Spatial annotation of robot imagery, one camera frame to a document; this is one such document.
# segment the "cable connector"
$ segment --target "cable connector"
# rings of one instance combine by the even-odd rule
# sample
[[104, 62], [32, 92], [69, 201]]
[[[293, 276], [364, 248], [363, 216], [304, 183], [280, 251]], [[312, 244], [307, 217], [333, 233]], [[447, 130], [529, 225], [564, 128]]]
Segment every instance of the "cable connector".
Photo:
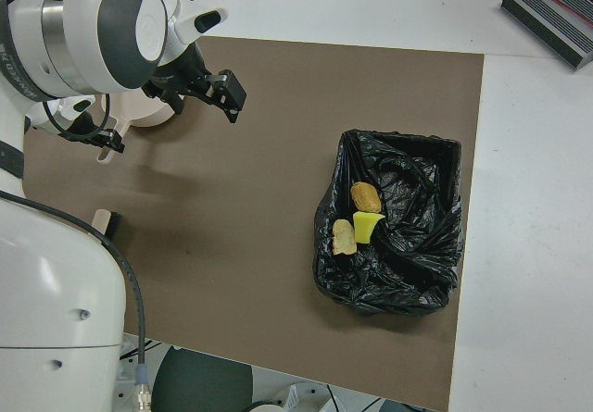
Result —
[[152, 394], [148, 386], [148, 368], [145, 364], [139, 364], [136, 368], [136, 385], [133, 391], [134, 412], [150, 412]]

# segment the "black plastic bag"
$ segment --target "black plastic bag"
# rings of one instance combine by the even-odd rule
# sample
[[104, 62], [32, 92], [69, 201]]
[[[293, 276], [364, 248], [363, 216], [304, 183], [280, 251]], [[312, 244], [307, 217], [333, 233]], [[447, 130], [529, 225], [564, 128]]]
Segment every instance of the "black plastic bag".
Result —
[[[351, 130], [342, 134], [332, 183], [315, 214], [315, 282], [336, 302], [410, 316], [448, 304], [463, 249], [461, 145], [437, 137]], [[336, 219], [352, 222], [356, 181], [373, 185], [383, 209], [371, 243], [332, 254]]]

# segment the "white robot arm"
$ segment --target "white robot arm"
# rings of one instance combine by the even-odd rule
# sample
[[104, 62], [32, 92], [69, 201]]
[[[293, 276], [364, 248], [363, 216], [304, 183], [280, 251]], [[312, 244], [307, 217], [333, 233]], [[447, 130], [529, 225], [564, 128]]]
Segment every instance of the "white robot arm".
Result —
[[[142, 87], [176, 112], [179, 95], [191, 95], [235, 121], [245, 91], [229, 70], [210, 74], [195, 45], [225, 18], [220, 0], [0, 0], [0, 410], [110, 411], [125, 308], [121, 269], [144, 316], [127, 261], [100, 233], [24, 198], [25, 114], [96, 144], [101, 138], [90, 134], [101, 127], [77, 117], [78, 103]], [[32, 109], [39, 103], [47, 120]], [[30, 208], [75, 222], [103, 247]], [[150, 410], [140, 322], [135, 408]]]

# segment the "potato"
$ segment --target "potato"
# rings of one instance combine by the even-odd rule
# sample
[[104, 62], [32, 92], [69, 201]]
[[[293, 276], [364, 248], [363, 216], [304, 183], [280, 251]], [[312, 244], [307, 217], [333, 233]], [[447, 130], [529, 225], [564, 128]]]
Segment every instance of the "potato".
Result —
[[332, 227], [334, 239], [332, 253], [339, 255], [354, 255], [356, 253], [356, 243], [354, 242], [354, 227], [347, 219], [338, 219]]
[[354, 205], [359, 211], [366, 213], [380, 213], [381, 199], [377, 190], [366, 182], [355, 182], [350, 189]]

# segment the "food item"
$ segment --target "food item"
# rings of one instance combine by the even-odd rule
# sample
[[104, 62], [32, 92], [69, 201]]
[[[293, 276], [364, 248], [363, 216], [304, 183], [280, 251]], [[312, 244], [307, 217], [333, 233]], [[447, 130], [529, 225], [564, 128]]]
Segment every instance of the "food item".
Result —
[[371, 235], [375, 225], [384, 215], [357, 211], [354, 214], [354, 240], [357, 243], [371, 243]]
[[332, 253], [339, 255], [354, 255], [356, 253], [356, 243], [354, 242], [354, 228], [347, 219], [338, 219], [332, 227], [334, 236], [334, 247]]
[[355, 182], [350, 189], [354, 205], [360, 211], [367, 213], [381, 212], [381, 199], [377, 190], [366, 182]]

